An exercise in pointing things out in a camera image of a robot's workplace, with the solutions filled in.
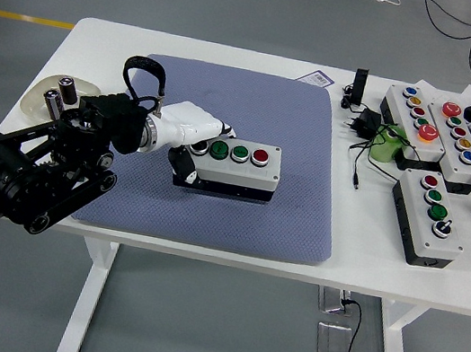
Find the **white and black robot left hand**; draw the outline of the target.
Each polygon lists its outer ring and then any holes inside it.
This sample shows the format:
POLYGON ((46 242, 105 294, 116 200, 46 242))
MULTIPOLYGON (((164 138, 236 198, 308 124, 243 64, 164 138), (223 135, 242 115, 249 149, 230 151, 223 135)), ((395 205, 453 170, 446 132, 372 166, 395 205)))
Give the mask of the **white and black robot left hand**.
POLYGON ((138 150, 150 153, 169 145, 168 160, 176 177, 198 188, 202 183, 187 146, 220 135, 236 137, 235 131, 227 123, 198 105, 184 101, 164 106, 160 114, 154 112, 147 115, 138 150))

